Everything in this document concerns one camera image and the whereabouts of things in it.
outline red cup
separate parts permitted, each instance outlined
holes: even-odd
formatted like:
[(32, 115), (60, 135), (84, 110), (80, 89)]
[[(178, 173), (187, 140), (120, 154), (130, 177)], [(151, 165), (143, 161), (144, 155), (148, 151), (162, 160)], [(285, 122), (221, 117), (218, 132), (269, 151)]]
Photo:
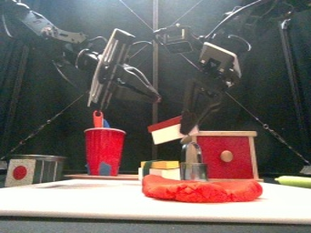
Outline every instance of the red cup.
[(84, 132), (88, 174), (118, 176), (126, 132), (108, 127), (94, 127)]

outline white tabletop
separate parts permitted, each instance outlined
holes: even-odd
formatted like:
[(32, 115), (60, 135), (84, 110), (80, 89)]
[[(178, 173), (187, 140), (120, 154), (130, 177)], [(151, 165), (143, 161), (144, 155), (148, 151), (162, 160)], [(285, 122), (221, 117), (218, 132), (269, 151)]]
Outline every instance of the white tabletop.
[(0, 216), (311, 225), (311, 189), (262, 183), (261, 198), (198, 204), (147, 198), (136, 180), (72, 179), (0, 189)]

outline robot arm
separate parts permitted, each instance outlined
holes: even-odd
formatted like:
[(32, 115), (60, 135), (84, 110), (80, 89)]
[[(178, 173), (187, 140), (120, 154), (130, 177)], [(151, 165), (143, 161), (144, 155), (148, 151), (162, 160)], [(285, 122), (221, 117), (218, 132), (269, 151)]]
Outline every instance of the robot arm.
[(107, 108), (112, 96), (151, 103), (160, 101), (160, 95), (148, 80), (142, 78), (142, 72), (132, 72), (138, 69), (127, 64), (134, 35), (116, 29), (99, 54), (88, 49), (90, 40), (84, 33), (59, 29), (28, 5), (15, 0), (0, 4), (7, 34), (44, 51), (55, 65), (71, 64), (94, 74), (88, 106)]
[(289, 18), (294, 10), (311, 6), (310, 0), (246, 0), (223, 16), (223, 21), (208, 35), (195, 35), (191, 27), (174, 25), (155, 31), (155, 41), (171, 54), (200, 51), (198, 63), (200, 71), (212, 77), (216, 86), (207, 86), (204, 80), (188, 80), (184, 100), (182, 133), (187, 135), (195, 125), (200, 125), (210, 113), (218, 111), (225, 90), (239, 82), (242, 71), (238, 56), (251, 50), (249, 40), (255, 39), (259, 22)]

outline black backdrop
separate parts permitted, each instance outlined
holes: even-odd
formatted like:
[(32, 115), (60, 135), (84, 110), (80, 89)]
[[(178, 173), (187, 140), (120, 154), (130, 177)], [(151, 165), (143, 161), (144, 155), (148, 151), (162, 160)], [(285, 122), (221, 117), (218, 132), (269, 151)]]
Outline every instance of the black backdrop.
[[(199, 35), (206, 35), (223, 18), (223, 13), (242, 1), (233, 0), (176, 0), (159, 1), (159, 27), (172, 23), (190, 25)], [(26, 1), (63, 30), (84, 32), (90, 37), (110, 37), (115, 28), (128, 31), (136, 41), (152, 40), (154, 1), (152, 0), (42, 0)], [(299, 79), (299, 98), (303, 100), (306, 134), (309, 135), (310, 108), (310, 46), (311, 12), (305, 10), (291, 20), (291, 50)], [(19, 40), (8, 38), (2, 28), (2, 154), (4, 155), (20, 141), (51, 119), (88, 89), (90, 75), (70, 73), (66, 80), (47, 56), (30, 50)], [(147, 46), (135, 55), (134, 47), (130, 63), (152, 81), (152, 47)], [(186, 55), (196, 61), (198, 52)], [(229, 93), (247, 107), (251, 113), (269, 124), (289, 143), (310, 156), (309, 141), (302, 139), (291, 83), (281, 44), (278, 23), (269, 25), (253, 43), (253, 50), (245, 61), (242, 81)], [(190, 78), (202, 77), (184, 57), (171, 55), (159, 48), (158, 79), (163, 101), (158, 106), (158, 119), (178, 116), (183, 110), (184, 83)], [(84, 130), (92, 127), (92, 109), (87, 107), (84, 96), (63, 115), (46, 126), (44, 130), (15, 151), (18, 154), (42, 154), (68, 157), (67, 172), (86, 172)], [(152, 124), (152, 105), (114, 99), (106, 118), (112, 127), (127, 131), (127, 141), (122, 163), (123, 172), (136, 172), (142, 160), (152, 157), (152, 138), (147, 127)], [(210, 116), (202, 130), (254, 130), (257, 157), (262, 174), (298, 173), (303, 162), (258, 124), (254, 117), (226, 97), (221, 111)], [(179, 159), (179, 141), (158, 146), (158, 158)]]

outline gray container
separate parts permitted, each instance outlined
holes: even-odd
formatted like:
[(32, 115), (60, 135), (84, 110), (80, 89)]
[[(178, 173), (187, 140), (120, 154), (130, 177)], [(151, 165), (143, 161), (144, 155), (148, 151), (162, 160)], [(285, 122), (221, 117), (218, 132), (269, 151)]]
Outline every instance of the gray container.
[(8, 156), (6, 187), (62, 180), (64, 159), (66, 157), (43, 155)]

